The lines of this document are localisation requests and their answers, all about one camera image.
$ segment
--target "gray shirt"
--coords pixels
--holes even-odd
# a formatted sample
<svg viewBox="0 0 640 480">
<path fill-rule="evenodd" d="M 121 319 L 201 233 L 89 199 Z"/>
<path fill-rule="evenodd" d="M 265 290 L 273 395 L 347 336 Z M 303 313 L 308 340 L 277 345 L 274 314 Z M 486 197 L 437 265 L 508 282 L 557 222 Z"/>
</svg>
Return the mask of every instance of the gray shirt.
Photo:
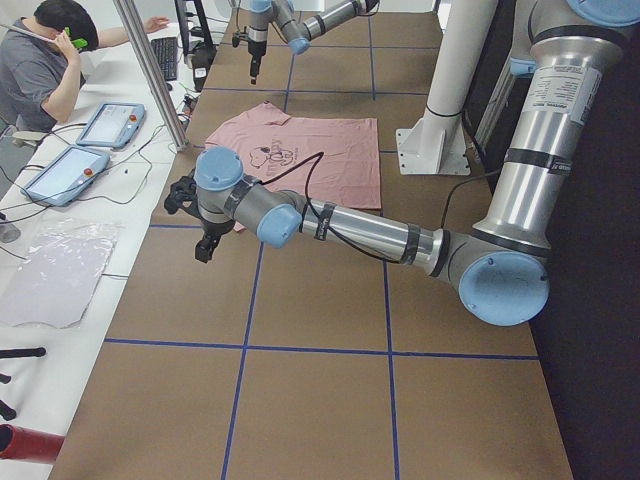
<svg viewBox="0 0 640 480">
<path fill-rule="evenodd" d="M 25 29 L 22 20 L 14 25 Z M 43 40 L 9 30 L 0 44 L 0 115 L 19 130 L 49 132 L 42 102 L 62 81 L 67 59 Z"/>
</svg>

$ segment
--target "man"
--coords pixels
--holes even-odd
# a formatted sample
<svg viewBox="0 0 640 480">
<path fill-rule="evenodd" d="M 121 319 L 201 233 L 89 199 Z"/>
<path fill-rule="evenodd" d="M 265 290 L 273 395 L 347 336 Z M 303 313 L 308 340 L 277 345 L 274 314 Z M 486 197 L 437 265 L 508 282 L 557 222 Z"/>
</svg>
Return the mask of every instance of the man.
<svg viewBox="0 0 640 480">
<path fill-rule="evenodd" d="M 152 17 L 145 22 L 145 31 L 156 32 L 168 23 L 168 18 Z M 18 130 L 49 132 L 71 116 L 84 83 L 73 40 L 86 41 L 82 51 L 128 41 L 122 27 L 98 32 L 74 0 L 45 0 L 32 17 L 17 20 L 14 26 L 54 41 L 10 30 L 0 44 L 0 116 Z"/>
</svg>

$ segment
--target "dark background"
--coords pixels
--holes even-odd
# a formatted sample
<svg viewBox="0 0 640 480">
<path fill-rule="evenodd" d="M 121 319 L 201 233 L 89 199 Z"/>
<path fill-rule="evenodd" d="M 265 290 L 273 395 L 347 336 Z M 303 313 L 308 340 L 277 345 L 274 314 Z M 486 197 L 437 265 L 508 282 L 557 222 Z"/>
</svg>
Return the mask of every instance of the dark background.
<svg viewBox="0 0 640 480">
<path fill-rule="evenodd" d="M 515 2 L 500 2 L 467 113 L 475 130 L 508 55 Z M 486 146 L 502 164 L 529 82 Z M 640 479 L 640 34 L 602 81 L 547 236 L 551 296 L 530 322 L 577 480 Z"/>
</svg>

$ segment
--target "red cylinder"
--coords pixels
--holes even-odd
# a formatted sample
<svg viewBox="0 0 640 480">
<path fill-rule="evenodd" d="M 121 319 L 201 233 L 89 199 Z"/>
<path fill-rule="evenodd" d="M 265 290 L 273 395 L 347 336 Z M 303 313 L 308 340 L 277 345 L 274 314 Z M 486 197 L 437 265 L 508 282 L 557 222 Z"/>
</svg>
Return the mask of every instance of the red cylinder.
<svg viewBox="0 0 640 480">
<path fill-rule="evenodd" d="M 14 425 L 0 425 L 0 458 L 53 464 L 64 437 Z"/>
</svg>

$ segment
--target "folded cloth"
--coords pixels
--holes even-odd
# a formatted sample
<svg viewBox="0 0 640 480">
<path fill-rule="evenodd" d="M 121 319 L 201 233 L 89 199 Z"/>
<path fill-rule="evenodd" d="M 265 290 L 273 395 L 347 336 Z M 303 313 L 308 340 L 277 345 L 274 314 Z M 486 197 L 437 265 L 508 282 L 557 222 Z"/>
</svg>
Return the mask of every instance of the folded cloth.
<svg viewBox="0 0 640 480">
<path fill-rule="evenodd" d="M 245 173 L 267 181 L 305 158 L 324 152 L 309 183 L 309 196 L 349 208 L 381 208 L 378 126 L 375 118 L 296 118 L 264 102 L 227 120 L 207 147 L 234 150 Z M 313 161 L 267 185 L 304 195 Z"/>
</svg>

